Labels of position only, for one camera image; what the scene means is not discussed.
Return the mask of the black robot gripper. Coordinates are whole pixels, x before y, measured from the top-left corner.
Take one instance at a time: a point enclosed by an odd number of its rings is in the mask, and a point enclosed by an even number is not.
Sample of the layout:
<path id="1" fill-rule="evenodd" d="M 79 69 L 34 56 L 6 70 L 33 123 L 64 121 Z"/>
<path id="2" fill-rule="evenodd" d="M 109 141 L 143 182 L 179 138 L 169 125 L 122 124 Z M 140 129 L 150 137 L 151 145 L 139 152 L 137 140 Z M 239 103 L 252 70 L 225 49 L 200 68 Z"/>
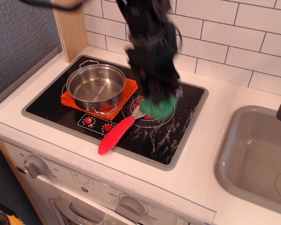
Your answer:
<path id="1" fill-rule="evenodd" d="M 154 43 L 126 49 L 135 80 L 146 98 L 161 103 L 171 95 L 183 96 L 180 76 L 173 58 L 177 53 L 176 35 L 165 36 Z"/>

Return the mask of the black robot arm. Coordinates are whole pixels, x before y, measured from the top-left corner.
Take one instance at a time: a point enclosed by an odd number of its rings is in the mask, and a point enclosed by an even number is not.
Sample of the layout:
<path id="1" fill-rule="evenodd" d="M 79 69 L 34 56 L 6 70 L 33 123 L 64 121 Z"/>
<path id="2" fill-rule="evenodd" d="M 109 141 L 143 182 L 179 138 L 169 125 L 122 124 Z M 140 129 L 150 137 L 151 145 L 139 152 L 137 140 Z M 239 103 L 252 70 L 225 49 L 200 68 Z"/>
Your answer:
<path id="1" fill-rule="evenodd" d="M 118 0 L 129 31 L 129 64 L 144 97 L 155 105 L 183 96 L 173 59 L 178 52 L 175 25 L 168 19 L 168 0 Z"/>

